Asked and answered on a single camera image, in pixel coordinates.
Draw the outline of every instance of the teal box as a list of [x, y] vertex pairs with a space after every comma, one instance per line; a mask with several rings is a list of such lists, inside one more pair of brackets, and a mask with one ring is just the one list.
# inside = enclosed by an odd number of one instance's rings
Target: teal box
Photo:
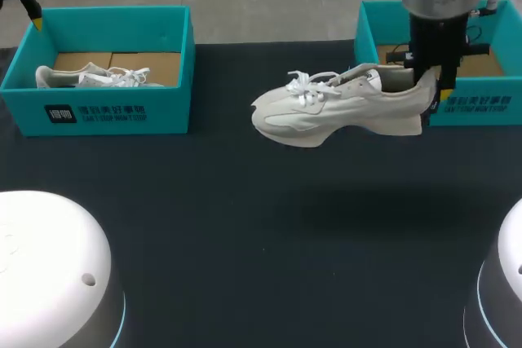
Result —
[[[501, 0], [496, 14], [470, 18], [468, 26], [480, 26], [482, 35], [475, 43], [491, 45], [504, 76], [458, 77], [455, 90], [431, 115], [430, 124], [522, 125], [522, 19], [518, 11], [510, 0]], [[376, 46], [408, 41], [409, 13], [400, 1], [361, 3], [355, 40], [358, 64], [378, 63]]]
[[[52, 67], [59, 52], [179, 52], [178, 84], [37, 89], [36, 68]], [[44, 9], [42, 31], [28, 27], [0, 95], [24, 136], [182, 134], [188, 130], [194, 60], [188, 7]], [[100, 115], [101, 108], [112, 116]], [[56, 110], [59, 121], [51, 119]]]

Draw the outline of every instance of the shoelace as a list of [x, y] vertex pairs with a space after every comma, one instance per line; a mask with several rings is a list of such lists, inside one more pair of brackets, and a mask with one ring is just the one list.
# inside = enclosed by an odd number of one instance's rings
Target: shoelace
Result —
[[[113, 70], [121, 71], [123, 74], [121, 75], [120, 73], [115, 73]], [[125, 68], [111, 67], [107, 71], [113, 73], [110, 75], [113, 81], [109, 83], [108, 86], [115, 86], [122, 81], [131, 81], [132, 86], [137, 86], [147, 81], [147, 74], [150, 72], [150, 68], [142, 68], [138, 69], [137, 71], [133, 71]]]
[[333, 87], [326, 85], [320, 81], [315, 83], [314, 80], [320, 77], [338, 77], [338, 73], [317, 73], [310, 77], [307, 73], [300, 71], [292, 71], [289, 75], [295, 74], [297, 77], [292, 80], [286, 89], [295, 97], [299, 98], [299, 103], [305, 107], [307, 104], [313, 105], [316, 100], [323, 102], [325, 95], [340, 95], [339, 91], [334, 90]]

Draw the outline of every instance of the yellow label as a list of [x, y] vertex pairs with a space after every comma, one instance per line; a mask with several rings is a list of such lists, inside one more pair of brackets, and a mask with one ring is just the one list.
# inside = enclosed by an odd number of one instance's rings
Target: yellow label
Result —
[[440, 91], [440, 100], [445, 101], [448, 99], [448, 97], [453, 93], [453, 89], [446, 89]]

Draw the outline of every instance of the white sneaker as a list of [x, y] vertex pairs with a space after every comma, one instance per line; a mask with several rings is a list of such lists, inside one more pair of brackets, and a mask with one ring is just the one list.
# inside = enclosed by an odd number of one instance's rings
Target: white sneaker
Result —
[[[362, 126], [377, 134], [422, 133], [420, 114], [436, 92], [435, 69], [414, 86], [413, 69], [362, 64], [346, 73], [298, 75], [252, 105], [252, 123], [264, 136], [295, 147], [320, 146], [344, 126]], [[327, 82], [320, 78], [331, 77]]]
[[142, 68], [138, 71], [119, 67], [103, 69], [93, 63], [89, 63], [77, 71], [56, 71], [42, 65], [36, 70], [36, 87], [48, 89], [52, 87], [161, 86], [156, 83], [145, 83], [149, 72], [149, 68]]

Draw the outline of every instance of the white dome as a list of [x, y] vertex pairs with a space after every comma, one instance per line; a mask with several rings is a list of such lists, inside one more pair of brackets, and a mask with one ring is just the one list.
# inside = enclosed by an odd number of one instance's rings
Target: white dome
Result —
[[111, 256], [80, 205], [45, 192], [0, 193], [0, 346], [56, 348], [92, 316]]

